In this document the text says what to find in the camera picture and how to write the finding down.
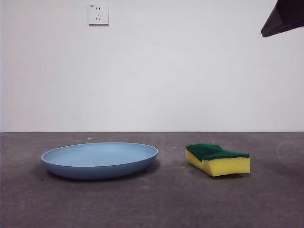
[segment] sponge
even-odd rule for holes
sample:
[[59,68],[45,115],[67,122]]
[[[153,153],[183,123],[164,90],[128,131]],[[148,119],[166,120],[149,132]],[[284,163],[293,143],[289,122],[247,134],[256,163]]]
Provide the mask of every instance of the sponge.
[[213,177],[250,173],[248,153],[225,151],[218,145],[204,143],[189,145],[186,147],[186,159],[191,165]]

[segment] floor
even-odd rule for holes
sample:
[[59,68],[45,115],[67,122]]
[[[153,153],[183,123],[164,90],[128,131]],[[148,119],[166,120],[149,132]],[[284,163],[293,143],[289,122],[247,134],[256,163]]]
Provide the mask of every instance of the floor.
[[[40,160],[57,147],[137,142],[159,149],[146,170],[114,180],[57,177]],[[248,152],[251,174],[211,178],[185,147]],[[3,228],[304,227],[304,133],[2,133]]]

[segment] plate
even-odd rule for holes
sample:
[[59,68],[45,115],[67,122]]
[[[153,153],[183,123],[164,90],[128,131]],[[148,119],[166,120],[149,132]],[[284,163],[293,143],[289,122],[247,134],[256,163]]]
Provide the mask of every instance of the plate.
[[97,180],[130,175],[147,168],[157,156],[155,147],[131,142],[99,142],[60,147],[41,159],[61,177]]

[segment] electrical outlet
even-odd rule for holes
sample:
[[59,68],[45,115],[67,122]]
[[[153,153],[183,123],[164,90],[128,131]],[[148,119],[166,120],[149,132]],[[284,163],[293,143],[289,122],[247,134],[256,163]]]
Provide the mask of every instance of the electrical outlet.
[[88,9],[89,25],[108,25],[109,24],[109,6],[108,4],[89,5]]

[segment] black object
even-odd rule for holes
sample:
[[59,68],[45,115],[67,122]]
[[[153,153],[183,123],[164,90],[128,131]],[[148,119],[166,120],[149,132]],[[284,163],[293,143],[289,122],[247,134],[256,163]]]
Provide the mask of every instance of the black object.
[[304,26],[304,0],[278,0],[263,26],[263,37]]

